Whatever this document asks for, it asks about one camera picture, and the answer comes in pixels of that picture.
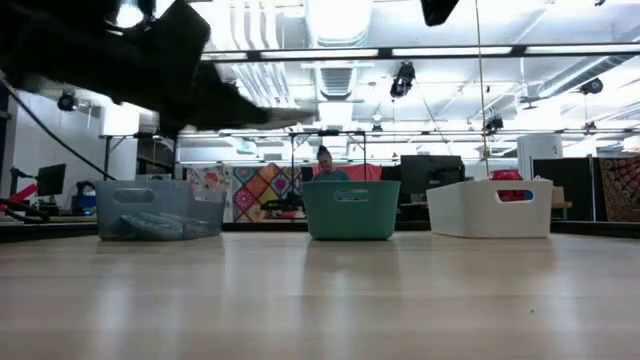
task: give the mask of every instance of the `bin handle cutout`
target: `bin handle cutout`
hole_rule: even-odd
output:
[[[369,190],[367,189],[337,190],[333,194],[333,198],[339,202],[367,202],[369,201]]]
[[[113,199],[121,204],[149,204],[155,198],[151,189],[120,189],[113,194]]]
[[[498,204],[528,204],[535,196],[531,190],[497,190],[495,199]]]

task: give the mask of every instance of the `plastic bin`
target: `plastic bin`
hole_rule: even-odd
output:
[[[468,181],[427,191],[431,231],[469,238],[546,238],[551,181]],[[503,202],[500,191],[530,191],[531,200]]]
[[[317,240],[385,240],[394,231],[398,181],[331,181],[302,185],[309,233]]]
[[[103,240],[187,240],[218,235],[225,193],[194,194],[181,180],[96,183],[98,235]]]

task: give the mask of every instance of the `white plastic bin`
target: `white plastic bin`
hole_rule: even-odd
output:
[[[181,180],[96,183],[98,235],[103,240],[186,240],[218,235],[225,193],[192,192]]]
[[[499,190],[528,190],[532,200],[502,202]],[[468,181],[427,191],[431,231],[469,238],[546,238],[551,181]]]

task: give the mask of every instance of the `person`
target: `person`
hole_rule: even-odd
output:
[[[326,146],[320,145],[317,157],[320,172],[313,177],[313,181],[349,181],[346,172],[333,166],[333,157]]]

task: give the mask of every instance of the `teal plastic bin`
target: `teal plastic bin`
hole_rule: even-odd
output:
[[[393,235],[400,182],[328,181],[302,185],[316,240],[386,240]]]

